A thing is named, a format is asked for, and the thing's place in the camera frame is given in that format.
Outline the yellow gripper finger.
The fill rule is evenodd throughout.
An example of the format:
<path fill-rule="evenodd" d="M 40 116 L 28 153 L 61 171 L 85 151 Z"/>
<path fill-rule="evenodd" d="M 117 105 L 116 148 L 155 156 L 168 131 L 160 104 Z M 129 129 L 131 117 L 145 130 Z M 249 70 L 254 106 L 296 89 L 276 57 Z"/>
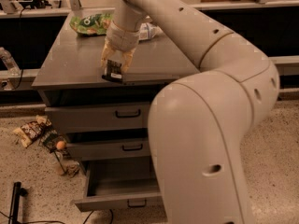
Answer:
<path fill-rule="evenodd" d="M 101 67 L 105 69 L 107 67 L 107 60 L 115 53 L 115 48 L 106 39 L 101 54 Z"/>
<path fill-rule="evenodd" d="M 135 49 L 131 49 L 129 51 L 125 51 L 122 54 L 123 64 L 121 66 L 121 71 L 123 73 L 126 73 L 127 70 L 129 69 L 129 67 L 131 65 L 131 62 L 132 62 L 132 59 L 133 59 L 133 56 L 134 56 L 134 53 L 135 53 Z"/>

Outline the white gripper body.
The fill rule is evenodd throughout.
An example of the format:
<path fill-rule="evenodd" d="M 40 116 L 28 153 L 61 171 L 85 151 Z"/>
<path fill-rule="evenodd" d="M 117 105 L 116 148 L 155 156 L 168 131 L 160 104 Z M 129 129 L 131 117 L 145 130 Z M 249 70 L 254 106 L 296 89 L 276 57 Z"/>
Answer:
<path fill-rule="evenodd" d="M 133 28 L 122 28 L 112 21 L 107 29 L 106 48 L 122 52 L 135 49 L 139 42 L 140 23 Z"/>

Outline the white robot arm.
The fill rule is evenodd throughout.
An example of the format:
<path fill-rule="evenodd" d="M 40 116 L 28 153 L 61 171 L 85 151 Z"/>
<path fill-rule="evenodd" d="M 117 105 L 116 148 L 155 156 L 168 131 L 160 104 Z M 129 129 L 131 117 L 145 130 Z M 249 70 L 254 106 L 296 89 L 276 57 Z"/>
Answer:
<path fill-rule="evenodd" d="M 149 148 L 169 224 L 255 224 L 240 143 L 273 108 L 272 61 L 180 0 L 120 0 L 102 57 L 136 48 L 151 17 L 197 68 L 151 103 Z"/>

